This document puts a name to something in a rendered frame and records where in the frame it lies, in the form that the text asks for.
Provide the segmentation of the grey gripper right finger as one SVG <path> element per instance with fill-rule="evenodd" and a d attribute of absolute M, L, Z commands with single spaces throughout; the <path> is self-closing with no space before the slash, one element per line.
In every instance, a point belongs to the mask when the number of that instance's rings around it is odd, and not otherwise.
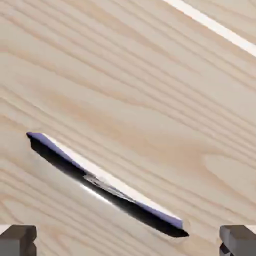
<path fill-rule="evenodd" d="M 256 256 L 256 225 L 222 225 L 219 256 Z"/>

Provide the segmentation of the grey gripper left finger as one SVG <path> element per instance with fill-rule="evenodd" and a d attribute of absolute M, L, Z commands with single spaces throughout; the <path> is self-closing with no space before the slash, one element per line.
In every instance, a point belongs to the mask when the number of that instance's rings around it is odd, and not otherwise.
<path fill-rule="evenodd" d="M 0 224 L 0 256 L 37 256 L 37 228 L 25 224 Z"/>

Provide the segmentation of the light wood drawer front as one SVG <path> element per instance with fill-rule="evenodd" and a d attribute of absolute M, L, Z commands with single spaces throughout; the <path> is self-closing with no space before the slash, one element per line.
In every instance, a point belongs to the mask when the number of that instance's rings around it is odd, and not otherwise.
<path fill-rule="evenodd" d="M 37 155 L 44 133 L 183 220 L 175 239 Z M 256 0 L 0 0 L 0 225 L 38 256 L 219 256 L 256 225 Z"/>

